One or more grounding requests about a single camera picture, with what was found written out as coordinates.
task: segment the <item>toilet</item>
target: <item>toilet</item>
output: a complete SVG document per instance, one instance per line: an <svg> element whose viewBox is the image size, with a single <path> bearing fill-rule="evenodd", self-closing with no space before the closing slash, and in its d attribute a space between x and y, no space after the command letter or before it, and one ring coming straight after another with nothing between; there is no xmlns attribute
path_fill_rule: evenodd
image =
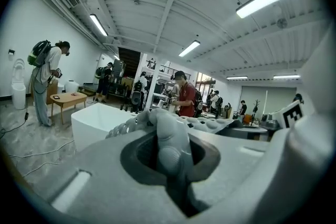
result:
<svg viewBox="0 0 336 224"><path fill-rule="evenodd" d="M17 59L13 65L12 101L16 109L24 109L26 105L25 62Z"/></svg>

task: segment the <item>floor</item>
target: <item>floor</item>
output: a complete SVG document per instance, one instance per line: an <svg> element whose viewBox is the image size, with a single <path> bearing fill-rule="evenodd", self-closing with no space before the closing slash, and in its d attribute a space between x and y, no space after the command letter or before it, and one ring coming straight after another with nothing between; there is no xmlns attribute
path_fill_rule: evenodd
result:
<svg viewBox="0 0 336 224"><path fill-rule="evenodd" d="M93 105L92 97L87 100L86 106ZM120 100L110 99L106 105L120 107ZM71 142L74 138L71 128L71 114L84 108L84 104L77 104L76 108L67 108L63 111L64 125L61 124L60 107L54 105L53 126L46 127L37 121L35 107L32 98L28 98L27 122L20 128L6 133L0 140L0 145L9 155L26 156L30 154L57 150L62 145ZM1 126L10 130L20 126L24 122L26 110L18 111L13 107L11 100L0 102ZM48 115L51 115L51 105L48 105ZM75 154L75 144L71 142L60 150L44 155L25 158L10 157L17 170L24 176L45 162L62 163ZM55 164L45 164L38 170L24 176L26 181L34 188Z"/></svg>

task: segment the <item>red shirt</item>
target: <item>red shirt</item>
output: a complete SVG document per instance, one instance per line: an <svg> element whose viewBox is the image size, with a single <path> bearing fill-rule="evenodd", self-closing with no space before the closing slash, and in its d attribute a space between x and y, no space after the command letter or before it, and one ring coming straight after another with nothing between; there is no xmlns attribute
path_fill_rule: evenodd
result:
<svg viewBox="0 0 336 224"><path fill-rule="evenodd" d="M193 103L196 103L195 100L195 87L187 82L184 86L182 86L180 90L180 99L179 101L187 101L191 100ZM180 116L188 116L193 117L195 114L195 105L190 104L190 106L180 106L179 115Z"/></svg>

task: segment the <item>wooden coffee table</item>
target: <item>wooden coffee table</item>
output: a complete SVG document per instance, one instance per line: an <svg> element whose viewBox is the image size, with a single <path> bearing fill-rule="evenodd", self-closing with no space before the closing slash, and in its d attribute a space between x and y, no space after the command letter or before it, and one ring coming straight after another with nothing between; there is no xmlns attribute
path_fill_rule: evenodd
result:
<svg viewBox="0 0 336 224"><path fill-rule="evenodd" d="M51 117L54 112L54 103L55 103L61 107L61 120L62 120L62 124L64 124L63 109L66 109L70 106L75 106L76 108L76 104L79 104L79 103L84 103L84 107L86 107L85 102L86 102L87 95L81 92L75 92L75 93L67 92L67 93L53 94L50 96L50 98L52 100Z"/></svg>

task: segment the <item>baseball cap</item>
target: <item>baseball cap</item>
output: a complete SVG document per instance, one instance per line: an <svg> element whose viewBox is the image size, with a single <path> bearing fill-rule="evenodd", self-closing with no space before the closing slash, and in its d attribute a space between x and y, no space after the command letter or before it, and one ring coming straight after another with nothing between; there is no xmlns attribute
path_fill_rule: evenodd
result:
<svg viewBox="0 0 336 224"><path fill-rule="evenodd" d="M186 78L186 75L183 71L178 71L175 73L174 80L176 80L176 77L184 77Z"/></svg>

